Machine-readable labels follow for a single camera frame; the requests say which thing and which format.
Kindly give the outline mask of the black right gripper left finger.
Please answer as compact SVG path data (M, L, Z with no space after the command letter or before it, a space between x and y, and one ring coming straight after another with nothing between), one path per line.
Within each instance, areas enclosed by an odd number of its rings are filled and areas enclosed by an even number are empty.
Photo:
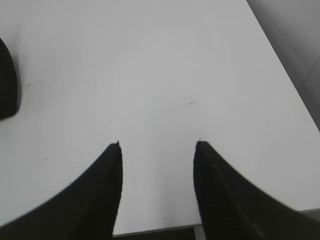
M119 142L110 144L72 184L1 226L2 240L110 240L123 188Z

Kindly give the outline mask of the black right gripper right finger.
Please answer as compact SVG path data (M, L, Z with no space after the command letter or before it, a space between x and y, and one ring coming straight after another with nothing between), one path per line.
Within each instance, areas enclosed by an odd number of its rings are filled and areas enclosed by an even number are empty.
M277 201L198 141L193 184L208 240L318 240L320 223Z

